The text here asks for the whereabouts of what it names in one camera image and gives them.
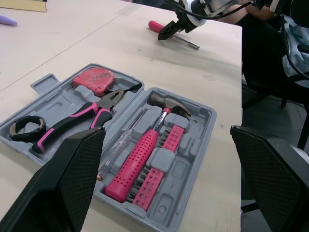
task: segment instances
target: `red screwdriver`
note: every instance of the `red screwdriver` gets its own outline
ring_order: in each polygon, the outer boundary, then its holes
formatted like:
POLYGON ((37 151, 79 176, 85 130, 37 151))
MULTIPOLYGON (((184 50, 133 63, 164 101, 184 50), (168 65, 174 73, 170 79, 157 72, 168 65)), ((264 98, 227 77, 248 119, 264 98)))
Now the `red screwdriver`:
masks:
MULTIPOLYGON (((159 33, 160 30, 164 27, 163 25, 161 25, 161 24, 159 24, 159 23, 157 23, 157 22, 155 22, 155 21, 152 21, 152 20, 149 21, 148 26, 149 26, 149 28, 150 28, 151 30, 153 30, 153 31, 155 31, 155 32, 157 32, 157 33, 159 33)), ((192 47, 192 48, 194 48, 194 49, 196 49, 196 50, 199 49, 199 45, 197 45, 197 44, 195 44, 195 43, 192 43, 192 42, 190 42, 190 41, 187 41, 187 40, 185 40, 185 39, 179 37, 178 35, 173 35, 173 37, 176 38, 176 39, 178 39, 178 40, 180 40, 180 41, 182 41, 182 42, 185 42, 187 45, 189 45, 190 47, 192 47)))

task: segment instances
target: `black wrist strap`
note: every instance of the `black wrist strap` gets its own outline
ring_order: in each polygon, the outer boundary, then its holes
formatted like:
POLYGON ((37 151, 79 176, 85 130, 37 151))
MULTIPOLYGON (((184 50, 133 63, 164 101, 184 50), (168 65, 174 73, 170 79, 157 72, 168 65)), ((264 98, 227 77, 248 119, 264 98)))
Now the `black wrist strap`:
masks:
POLYGON ((12 126, 10 127, 9 136, 13 141, 32 143, 39 140, 45 133, 46 133, 46 123, 42 117, 26 116, 16 120, 12 124, 12 126), (28 133, 17 134, 29 122, 38 124, 39 127, 28 133))
MULTIPOLYGON (((142 87, 142 86, 143 86, 143 84, 142 84, 141 82, 139 82, 138 84, 132 86, 131 88, 124 89, 124 92, 126 93, 126 92, 130 91, 130 92, 134 92, 134 93, 135 93, 135 92, 137 92, 137 90, 139 90, 140 87, 142 87)), ((108 94, 108 93, 111 93, 111 92, 112 92, 111 90, 106 90, 104 93, 105 93, 105 94, 108 94)))

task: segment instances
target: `person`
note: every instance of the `person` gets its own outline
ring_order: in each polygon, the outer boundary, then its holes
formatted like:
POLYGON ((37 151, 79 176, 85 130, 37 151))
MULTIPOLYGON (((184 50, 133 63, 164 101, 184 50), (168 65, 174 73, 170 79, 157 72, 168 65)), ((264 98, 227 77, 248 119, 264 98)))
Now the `person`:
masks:
MULTIPOLYGON (((242 5, 246 3, 247 0, 241 0, 242 5)), ((238 7, 239 5, 234 5, 226 13, 238 7)), ((309 29, 296 25, 291 18, 285 17, 285 20, 291 60, 300 71, 309 72, 309 54, 301 53, 297 49, 300 43, 309 45, 309 29)), ((271 85, 297 74, 286 58, 280 27, 276 28, 271 23, 280 21, 280 16, 275 15, 268 7, 258 10, 249 5, 219 21, 242 27, 242 61, 245 77, 249 76, 271 85)), ((302 80, 297 84, 309 87, 309 80, 302 80)))

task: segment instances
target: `pink hammer handle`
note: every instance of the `pink hammer handle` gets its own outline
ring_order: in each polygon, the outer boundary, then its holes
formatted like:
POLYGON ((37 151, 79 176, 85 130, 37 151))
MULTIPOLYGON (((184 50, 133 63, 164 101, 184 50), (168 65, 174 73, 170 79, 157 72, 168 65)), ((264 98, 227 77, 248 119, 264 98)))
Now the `pink hammer handle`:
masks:
POLYGON ((151 129, 138 141, 117 176, 106 187, 105 194, 122 203, 155 147, 158 132, 151 129))

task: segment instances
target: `tool kit case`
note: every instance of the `tool kit case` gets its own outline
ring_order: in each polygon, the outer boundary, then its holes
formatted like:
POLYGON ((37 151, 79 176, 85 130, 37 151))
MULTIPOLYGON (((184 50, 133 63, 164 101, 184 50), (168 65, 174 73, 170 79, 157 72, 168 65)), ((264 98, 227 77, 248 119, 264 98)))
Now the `tool kit case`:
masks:
MULTIPOLYGON (((85 103, 100 101, 101 98, 85 86, 72 85, 76 77, 95 68, 104 68, 114 74, 109 91, 130 89, 138 83, 141 83, 141 87, 126 92, 112 108, 112 118, 104 124, 106 136, 98 174, 101 173, 104 164, 107 163, 107 157, 114 151, 113 146, 118 144, 121 136, 126 131, 130 131, 131 134, 129 140, 122 144, 124 148, 118 151, 119 154, 108 171, 97 177, 94 197, 146 227, 159 232, 174 232, 180 225, 210 140, 217 116, 213 109, 163 89, 154 87, 145 91, 144 84, 134 77, 101 65, 90 64, 63 82, 49 74, 33 83, 31 87, 38 92, 39 97, 0 124, 0 140, 40 166, 45 165, 65 138, 89 129, 93 118, 74 124, 42 154, 33 151, 33 143, 13 141, 9 136, 11 126, 19 118, 39 116, 44 119, 49 131, 49 128, 62 119, 78 114, 77 111, 85 103), (180 102, 191 116, 186 118, 176 111, 166 110, 167 105, 151 104, 152 96, 180 102), (162 115, 164 120, 160 127, 157 127, 157 139, 154 140, 155 145, 152 148, 152 141, 148 139, 150 137, 145 136, 155 127, 162 115), (147 146, 151 147, 149 156, 139 157, 140 150, 148 149, 147 146), (127 178, 124 173, 128 172, 126 168, 131 162, 135 162, 135 166, 130 170, 132 175, 127 178), (117 186, 127 189, 122 197, 122 193, 117 192, 117 186)), ((37 127, 28 123, 18 133, 27 133, 37 127)))

